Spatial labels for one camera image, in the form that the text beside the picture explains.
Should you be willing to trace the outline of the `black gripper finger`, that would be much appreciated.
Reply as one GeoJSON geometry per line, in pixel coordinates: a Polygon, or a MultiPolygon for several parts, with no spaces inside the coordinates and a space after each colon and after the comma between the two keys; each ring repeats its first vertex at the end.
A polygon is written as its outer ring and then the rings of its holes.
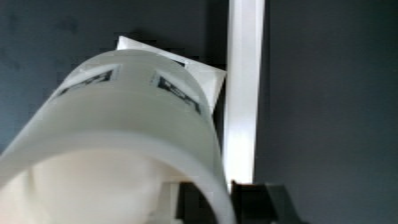
{"type": "Polygon", "coordinates": [[[286,187],[231,182],[231,201],[238,224],[302,224],[286,187]]]}

